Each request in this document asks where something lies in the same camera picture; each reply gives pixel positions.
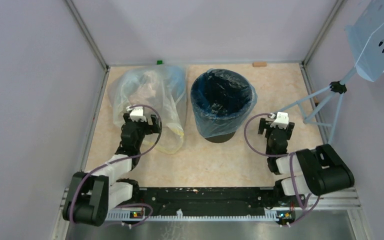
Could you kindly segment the large translucent yellowish trash bag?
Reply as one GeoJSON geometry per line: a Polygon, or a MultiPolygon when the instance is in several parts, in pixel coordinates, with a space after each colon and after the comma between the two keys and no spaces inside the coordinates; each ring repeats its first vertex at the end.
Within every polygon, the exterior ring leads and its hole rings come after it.
{"type": "Polygon", "coordinates": [[[178,65],[152,65],[128,70],[108,87],[112,122],[121,127],[131,105],[154,108],[162,119],[156,150],[176,153],[184,143],[187,119],[187,70],[178,65]]]}

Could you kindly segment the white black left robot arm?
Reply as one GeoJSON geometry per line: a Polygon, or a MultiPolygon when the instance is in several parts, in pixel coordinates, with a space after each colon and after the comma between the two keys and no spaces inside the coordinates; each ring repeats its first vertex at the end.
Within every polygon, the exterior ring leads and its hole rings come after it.
{"type": "Polygon", "coordinates": [[[138,165],[145,136],[161,137],[162,121],[159,114],[147,119],[142,113],[125,113],[123,118],[114,155],[95,169],[72,176],[62,210],[64,220],[99,227],[117,205],[134,207],[140,202],[138,183],[121,177],[138,165]]]}

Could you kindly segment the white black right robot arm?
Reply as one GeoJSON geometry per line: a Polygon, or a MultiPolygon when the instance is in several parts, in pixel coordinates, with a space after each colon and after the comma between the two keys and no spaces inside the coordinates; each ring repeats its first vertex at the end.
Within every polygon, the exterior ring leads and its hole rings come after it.
{"type": "Polygon", "coordinates": [[[330,144],[314,149],[301,149],[289,156],[288,141],[295,124],[286,128],[272,126],[271,121],[261,118],[258,134],[266,138],[267,165],[271,173],[286,175],[274,184],[273,200],[279,206],[287,206],[294,195],[322,196],[353,187],[352,171],[330,144]]]}

